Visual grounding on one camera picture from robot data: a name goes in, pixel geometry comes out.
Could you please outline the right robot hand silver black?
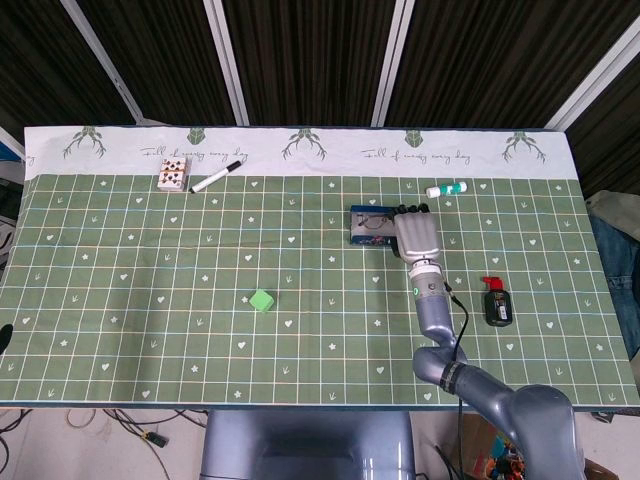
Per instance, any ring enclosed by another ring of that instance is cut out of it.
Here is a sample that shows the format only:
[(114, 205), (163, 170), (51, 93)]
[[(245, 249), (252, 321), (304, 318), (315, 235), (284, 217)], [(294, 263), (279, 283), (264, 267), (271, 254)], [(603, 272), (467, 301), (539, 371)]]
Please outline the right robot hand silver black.
[(441, 253), (438, 223), (426, 203), (399, 205), (389, 215), (394, 226), (394, 254), (408, 265), (433, 261)]

